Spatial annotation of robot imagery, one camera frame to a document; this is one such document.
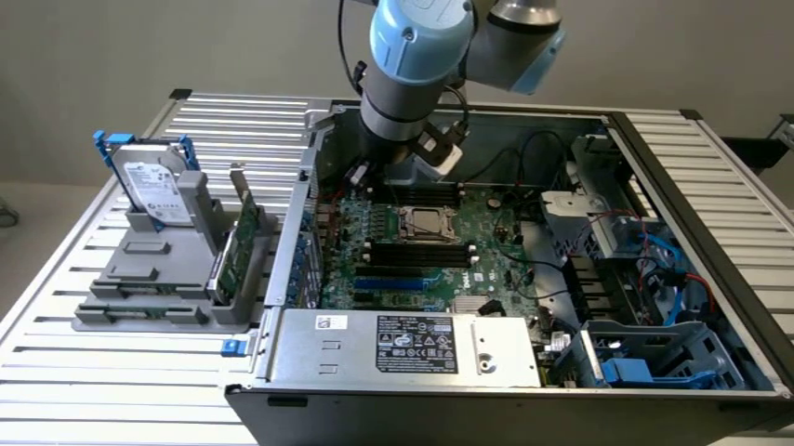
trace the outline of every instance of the robotic arm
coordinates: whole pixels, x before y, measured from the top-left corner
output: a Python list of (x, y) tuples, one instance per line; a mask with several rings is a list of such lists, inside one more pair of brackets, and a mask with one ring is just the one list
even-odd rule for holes
[(428, 122), (448, 85), (463, 81), (532, 94), (562, 46), (555, 0), (359, 0), (378, 3), (370, 27), (375, 66), (362, 88), (362, 146), (371, 165), (410, 154), (440, 179), (462, 152), (467, 123)]

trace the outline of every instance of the wheel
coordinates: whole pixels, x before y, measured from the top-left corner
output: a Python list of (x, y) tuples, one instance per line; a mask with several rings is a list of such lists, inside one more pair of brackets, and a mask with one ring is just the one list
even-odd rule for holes
[(11, 209), (0, 209), (0, 228), (11, 228), (20, 221), (20, 215)]

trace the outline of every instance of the white wall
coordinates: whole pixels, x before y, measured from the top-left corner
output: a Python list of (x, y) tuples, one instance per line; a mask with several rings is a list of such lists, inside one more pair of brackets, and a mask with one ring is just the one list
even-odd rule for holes
[[(794, 110), (794, 2), (560, 0), (570, 39), (531, 98), (695, 108), (725, 135)], [(173, 87), (348, 96), (335, 0), (0, 0), (0, 178), (99, 184), (95, 129), (141, 131)], [(348, 57), (371, 9), (347, 8)]]

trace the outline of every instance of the motherboard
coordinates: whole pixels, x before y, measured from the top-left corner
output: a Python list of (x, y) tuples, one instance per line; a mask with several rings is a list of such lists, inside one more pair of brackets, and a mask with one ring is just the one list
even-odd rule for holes
[(475, 313), (495, 300), (507, 316), (531, 318), (534, 273), (504, 198), (452, 186), (338, 194), (319, 213), (320, 307)]

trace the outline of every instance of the green circuit board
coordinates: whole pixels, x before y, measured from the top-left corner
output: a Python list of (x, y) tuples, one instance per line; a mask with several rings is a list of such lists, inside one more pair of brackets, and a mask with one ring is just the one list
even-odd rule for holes
[[(375, 306), (452, 311), (456, 297), (478, 296), (483, 300), (499, 300), (508, 316), (534, 316), (536, 301), (520, 297), (514, 291), (514, 288), (519, 287), (526, 296), (535, 295), (535, 288), (524, 277), (528, 266), (508, 259), (498, 249), (500, 247), (511, 256), (526, 259), (523, 247), (520, 244), (512, 244), (514, 215), (503, 209), (488, 208), (486, 202), (490, 198), (500, 199), (502, 196), (491, 189), (467, 190), (458, 208), (439, 208), (450, 213), (450, 225), (454, 229), (454, 240), (448, 240), (447, 243), (472, 242), (479, 261), (470, 268), (423, 268), (427, 286), (422, 291), (367, 290), (366, 293), (375, 297), (367, 304), (354, 299), (354, 294), (360, 291), (355, 287), (356, 267), (367, 265), (362, 259), (366, 251), (364, 242), (368, 239), (380, 243), (404, 243), (399, 220), (402, 206), (372, 203), (355, 197), (340, 198), (336, 204), (336, 225), (344, 228), (346, 237), (327, 246), (322, 307), (364, 309), (367, 306)], [(503, 243), (494, 236), (496, 222), (499, 227), (508, 231)], [(507, 271), (512, 283), (508, 283), (504, 277)]]

